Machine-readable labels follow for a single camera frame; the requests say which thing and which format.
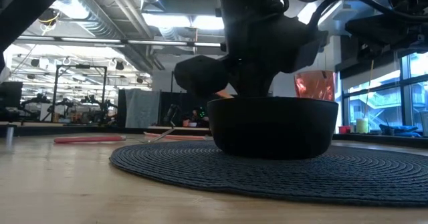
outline glass window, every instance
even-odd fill
[[[400,88],[391,88],[359,96],[352,96],[349,99],[349,120],[356,124],[356,119],[368,118],[370,130],[380,130],[379,124],[389,126],[403,125],[401,112],[401,91]]]
[[[396,70],[394,72],[391,72],[389,74],[385,74],[384,76],[381,76],[377,79],[374,79],[370,83],[370,88],[379,87],[383,84],[389,84],[389,83],[395,83],[400,81],[400,70]],[[368,88],[368,82],[365,82],[363,84],[360,84],[358,86],[354,86],[348,90],[348,93],[354,93],[360,90],[366,90]]]
[[[422,131],[421,113],[428,110],[428,82],[412,85],[413,125]]]
[[[409,59],[411,78],[428,74],[428,53],[412,53]]]

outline black rug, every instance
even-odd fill
[[[428,157],[414,154],[332,146],[309,160],[260,160],[229,156],[213,142],[170,142],[122,147],[110,161],[124,171],[192,189],[315,203],[428,207]]]

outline black bowl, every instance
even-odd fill
[[[338,104],[306,98],[232,98],[208,103],[215,144],[253,158],[313,158],[327,151]]]

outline person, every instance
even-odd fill
[[[202,107],[195,107],[192,110],[192,114],[186,116],[183,120],[183,127],[190,127],[190,123],[196,123],[196,127],[208,127],[209,118]]]

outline red stick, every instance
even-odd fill
[[[82,143],[82,142],[114,142],[126,140],[126,136],[93,136],[93,137],[61,137],[53,141],[56,144]]]

